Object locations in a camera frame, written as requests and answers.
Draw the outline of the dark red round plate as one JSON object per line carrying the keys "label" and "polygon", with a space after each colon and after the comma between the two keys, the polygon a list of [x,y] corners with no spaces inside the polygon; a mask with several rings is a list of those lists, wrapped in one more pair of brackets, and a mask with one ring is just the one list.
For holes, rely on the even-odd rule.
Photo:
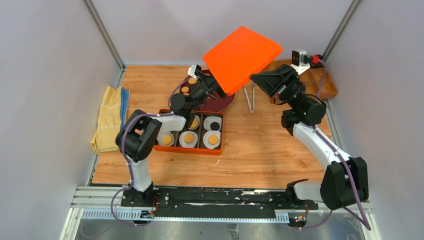
{"label": "dark red round plate", "polygon": [[[198,83],[195,82],[191,76],[187,77],[187,81],[183,83],[178,92],[183,95],[188,95],[192,90],[197,87]],[[199,111],[201,112],[223,112],[226,110],[234,101],[235,94],[228,95],[225,98],[220,97],[217,93],[214,94],[216,99],[208,97],[206,101],[199,105]]]}

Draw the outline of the yellow round cookie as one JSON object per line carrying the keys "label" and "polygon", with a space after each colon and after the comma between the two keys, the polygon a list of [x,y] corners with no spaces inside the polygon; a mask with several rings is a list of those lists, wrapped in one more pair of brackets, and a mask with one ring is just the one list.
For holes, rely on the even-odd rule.
{"label": "yellow round cookie", "polygon": [[207,139],[207,142],[211,145],[211,146],[215,146],[219,144],[219,137],[216,135],[210,135]]}
{"label": "yellow round cookie", "polygon": [[197,119],[194,119],[189,128],[191,130],[195,130],[198,126],[199,126],[199,121]]}
{"label": "yellow round cookie", "polygon": [[195,135],[193,133],[186,133],[183,137],[185,143],[192,143],[195,140]]}
{"label": "yellow round cookie", "polygon": [[161,138],[161,143],[163,146],[171,146],[174,143],[173,135],[166,134]]}

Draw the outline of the black sandwich cookie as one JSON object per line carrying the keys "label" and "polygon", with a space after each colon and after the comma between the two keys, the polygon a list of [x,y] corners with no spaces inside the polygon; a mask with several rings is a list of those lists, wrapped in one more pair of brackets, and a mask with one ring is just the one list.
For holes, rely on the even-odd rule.
{"label": "black sandwich cookie", "polygon": [[211,131],[219,131],[221,129],[221,125],[218,122],[212,122],[210,124]]}

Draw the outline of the metal tongs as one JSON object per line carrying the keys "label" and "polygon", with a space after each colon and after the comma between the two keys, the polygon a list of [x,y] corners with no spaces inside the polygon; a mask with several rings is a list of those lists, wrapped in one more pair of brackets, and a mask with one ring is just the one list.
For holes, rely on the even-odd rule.
{"label": "metal tongs", "polygon": [[255,111],[255,95],[256,95],[255,83],[251,81],[250,86],[251,86],[251,94],[248,93],[247,85],[243,86],[242,89],[245,95],[245,99],[247,101],[249,112],[252,114]]}

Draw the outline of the orange compartment box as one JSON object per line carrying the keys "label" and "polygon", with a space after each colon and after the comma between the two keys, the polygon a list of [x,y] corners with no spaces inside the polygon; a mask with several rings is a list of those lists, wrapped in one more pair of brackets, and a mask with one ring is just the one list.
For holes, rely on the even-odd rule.
{"label": "orange compartment box", "polygon": [[[158,145],[158,141],[156,140],[156,143],[153,147],[153,149],[155,151],[158,152],[174,152],[174,153],[184,153],[184,154],[200,154],[200,155],[216,155],[219,156],[222,154],[222,144],[223,144],[223,120],[224,120],[224,115],[221,112],[201,112],[201,111],[192,111],[190,113],[190,117],[192,119],[194,119],[193,115],[199,115],[200,116],[200,125],[196,130],[189,130],[189,127],[191,126],[191,123],[188,125],[188,128],[184,128],[182,130],[177,129],[177,130],[168,130],[166,129],[164,132],[171,132],[174,135],[174,144],[172,146],[161,146]],[[220,140],[220,145],[215,148],[215,149],[208,149],[205,147],[204,143],[203,143],[203,136],[204,134],[207,132],[207,130],[204,129],[203,123],[204,123],[204,119],[206,117],[209,116],[217,116],[217,117],[221,117],[222,118],[222,127],[221,127],[221,131],[219,131],[221,133],[221,140]],[[198,135],[198,141],[197,141],[197,145],[195,148],[186,148],[186,147],[181,147],[180,143],[179,143],[179,137],[180,134],[185,132],[185,131],[193,131]]]}

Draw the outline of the orange box lid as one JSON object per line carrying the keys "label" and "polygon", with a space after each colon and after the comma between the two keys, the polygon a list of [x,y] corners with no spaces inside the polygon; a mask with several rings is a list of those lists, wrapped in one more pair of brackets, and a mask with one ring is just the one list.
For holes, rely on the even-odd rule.
{"label": "orange box lid", "polygon": [[238,27],[202,60],[223,92],[231,96],[283,51],[281,45],[245,26]]}

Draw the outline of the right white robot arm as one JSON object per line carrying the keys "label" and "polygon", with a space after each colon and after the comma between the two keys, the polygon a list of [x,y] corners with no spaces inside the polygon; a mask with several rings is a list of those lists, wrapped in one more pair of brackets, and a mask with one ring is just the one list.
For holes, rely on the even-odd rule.
{"label": "right white robot arm", "polygon": [[367,201],[366,161],[350,156],[318,127],[327,105],[316,95],[305,92],[297,69],[283,64],[273,71],[251,74],[250,79],[269,97],[289,105],[281,116],[282,127],[301,141],[325,170],[321,182],[302,179],[289,183],[286,204],[298,209],[310,200],[337,210]]}

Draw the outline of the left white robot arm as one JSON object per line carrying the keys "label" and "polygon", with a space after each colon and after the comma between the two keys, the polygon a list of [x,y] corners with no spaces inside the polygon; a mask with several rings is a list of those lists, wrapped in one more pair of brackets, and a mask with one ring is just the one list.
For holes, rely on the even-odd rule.
{"label": "left white robot arm", "polygon": [[149,206],[153,201],[153,181],[149,174],[148,156],[161,133],[188,129],[193,121],[192,112],[198,110],[208,97],[218,93],[225,96],[212,74],[201,70],[190,71],[196,78],[197,87],[188,95],[173,94],[170,97],[170,112],[161,114],[135,110],[117,134],[115,143],[126,160],[130,181],[126,191],[134,194],[140,206]]}

